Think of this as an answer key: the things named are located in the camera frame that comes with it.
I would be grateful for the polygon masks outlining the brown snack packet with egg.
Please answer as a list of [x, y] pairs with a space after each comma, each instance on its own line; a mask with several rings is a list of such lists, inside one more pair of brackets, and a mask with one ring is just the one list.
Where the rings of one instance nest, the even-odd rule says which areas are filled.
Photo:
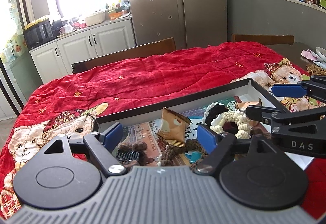
[[188, 117], [164, 107], [157, 135], [169, 145], [184, 147], [186, 129], [191, 123]]

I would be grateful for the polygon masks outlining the wooden bead trivet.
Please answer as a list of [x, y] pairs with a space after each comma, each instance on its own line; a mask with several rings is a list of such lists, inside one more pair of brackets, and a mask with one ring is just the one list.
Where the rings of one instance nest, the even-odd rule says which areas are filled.
[[326, 70], [317, 65], [307, 65], [306, 69], [311, 76], [326, 76]]

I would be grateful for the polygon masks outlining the cream knitted scrunchie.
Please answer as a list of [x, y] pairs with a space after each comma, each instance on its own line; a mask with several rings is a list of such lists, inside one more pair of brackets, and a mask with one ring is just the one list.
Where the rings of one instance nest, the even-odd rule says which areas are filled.
[[250, 120], [243, 111], [229, 110], [224, 104], [213, 102], [205, 109], [202, 124], [217, 134], [224, 133], [225, 125], [234, 125], [236, 138], [249, 139], [251, 129], [258, 122]]

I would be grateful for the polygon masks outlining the white plate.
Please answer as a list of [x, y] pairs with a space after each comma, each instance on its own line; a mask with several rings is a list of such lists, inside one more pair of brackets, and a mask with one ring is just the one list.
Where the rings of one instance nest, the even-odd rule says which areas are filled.
[[326, 49], [323, 49], [322, 47], [316, 47], [315, 51], [316, 54], [320, 57], [320, 59], [326, 62]]

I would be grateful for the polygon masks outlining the red bear-print quilt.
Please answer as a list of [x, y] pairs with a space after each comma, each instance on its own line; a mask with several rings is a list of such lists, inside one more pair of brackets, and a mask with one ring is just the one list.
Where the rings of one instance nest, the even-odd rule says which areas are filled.
[[[272, 49], [238, 42], [127, 59], [53, 80], [32, 94], [7, 145], [12, 160], [1, 193], [4, 223], [325, 223], [325, 217], [311, 215], [312, 207], [325, 201], [308, 196], [313, 184], [303, 169], [305, 196], [284, 210], [239, 204], [214, 177], [188, 166], [134, 166], [122, 176], [108, 177], [91, 198], [66, 209], [22, 205], [13, 188], [19, 170], [54, 137], [79, 140], [94, 131], [98, 117], [247, 78], [272, 94], [273, 85], [297, 84], [301, 75], [299, 67]], [[291, 97], [276, 98], [284, 106]]]

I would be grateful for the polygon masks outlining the wooden chair back right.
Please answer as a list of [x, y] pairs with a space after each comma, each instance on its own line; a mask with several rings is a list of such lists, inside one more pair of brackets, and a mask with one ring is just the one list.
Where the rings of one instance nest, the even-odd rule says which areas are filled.
[[232, 34], [232, 42], [257, 42], [262, 45], [277, 44], [294, 44], [294, 36], [292, 35], [249, 35], [249, 34]]

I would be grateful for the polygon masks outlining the wooden chair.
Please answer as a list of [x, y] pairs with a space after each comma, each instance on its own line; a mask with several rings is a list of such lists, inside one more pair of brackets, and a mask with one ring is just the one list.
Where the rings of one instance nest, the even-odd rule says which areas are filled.
[[118, 51], [112, 54], [76, 62], [72, 64], [72, 73], [79, 74], [97, 66], [104, 66], [129, 58], [145, 58], [152, 55], [164, 55], [176, 50], [177, 48], [174, 38], [167, 38], [157, 42], [147, 43], [123, 51]]
[[257, 42], [262, 45], [277, 44], [294, 44], [294, 36], [292, 35], [249, 35], [249, 34], [232, 34], [232, 42]]

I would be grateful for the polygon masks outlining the brown knitted bow left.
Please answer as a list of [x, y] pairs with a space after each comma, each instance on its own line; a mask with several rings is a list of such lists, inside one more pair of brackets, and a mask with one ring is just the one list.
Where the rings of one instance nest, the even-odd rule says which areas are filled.
[[122, 163], [136, 161], [140, 166], [146, 166], [154, 162], [154, 159], [147, 155], [147, 148], [147, 144], [143, 141], [137, 141], [133, 144], [123, 142], [117, 147], [116, 158]]

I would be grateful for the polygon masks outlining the dark brown knitted scrunchie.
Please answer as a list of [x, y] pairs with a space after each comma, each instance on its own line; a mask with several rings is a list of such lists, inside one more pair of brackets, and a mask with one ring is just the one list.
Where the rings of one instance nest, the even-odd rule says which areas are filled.
[[197, 139], [189, 139], [184, 147], [167, 145], [159, 156], [158, 166], [189, 166], [191, 170], [208, 156], [207, 151]]

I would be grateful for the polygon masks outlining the black shallow box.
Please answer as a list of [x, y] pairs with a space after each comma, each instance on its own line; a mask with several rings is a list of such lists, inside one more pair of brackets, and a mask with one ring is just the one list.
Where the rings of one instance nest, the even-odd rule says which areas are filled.
[[236, 110], [238, 103], [258, 102], [286, 112], [281, 102], [254, 80], [247, 78], [187, 96], [130, 109], [95, 119], [100, 141], [121, 162], [137, 161], [142, 166], [160, 165], [168, 143], [157, 134], [178, 134], [184, 142], [197, 137], [204, 113], [212, 103]]

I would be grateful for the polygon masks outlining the white kitchen cabinet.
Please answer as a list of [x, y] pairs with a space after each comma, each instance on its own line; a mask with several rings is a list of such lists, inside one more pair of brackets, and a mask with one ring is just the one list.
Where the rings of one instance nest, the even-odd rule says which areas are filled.
[[106, 21], [32, 49], [30, 55], [43, 83], [72, 73], [76, 62], [135, 47], [131, 16]]

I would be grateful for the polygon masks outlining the silver double-door refrigerator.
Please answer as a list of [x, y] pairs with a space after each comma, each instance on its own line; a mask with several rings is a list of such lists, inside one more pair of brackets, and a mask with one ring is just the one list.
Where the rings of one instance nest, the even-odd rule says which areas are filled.
[[227, 0], [129, 0], [137, 45], [174, 38], [179, 49], [227, 41]]

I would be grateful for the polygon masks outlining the black microwave oven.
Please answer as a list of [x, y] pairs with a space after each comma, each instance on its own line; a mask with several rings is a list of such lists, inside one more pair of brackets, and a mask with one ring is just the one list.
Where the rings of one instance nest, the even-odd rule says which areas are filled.
[[32, 25], [23, 32], [28, 50], [32, 50], [55, 39], [52, 20], [45, 19]]

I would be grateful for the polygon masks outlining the white mug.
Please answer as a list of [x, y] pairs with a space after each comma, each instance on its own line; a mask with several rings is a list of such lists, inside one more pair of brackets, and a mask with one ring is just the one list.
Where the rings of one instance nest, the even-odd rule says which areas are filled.
[[67, 34], [67, 33], [73, 32], [73, 31], [74, 31], [74, 27], [70, 24], [66, 24], [60, 28], [59, 33], [60, 33], [60, 35], [62, 35], [62, 34]]

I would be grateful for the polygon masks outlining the cream plastic basin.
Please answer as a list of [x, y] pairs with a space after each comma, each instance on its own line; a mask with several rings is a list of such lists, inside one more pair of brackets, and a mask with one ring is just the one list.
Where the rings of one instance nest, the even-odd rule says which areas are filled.
[[106, 20], [105, 11], [95, 12], [93, 14], [85, 16], [85, 24], [86, 26], [93, 26], [97, 24], [101, 24]]

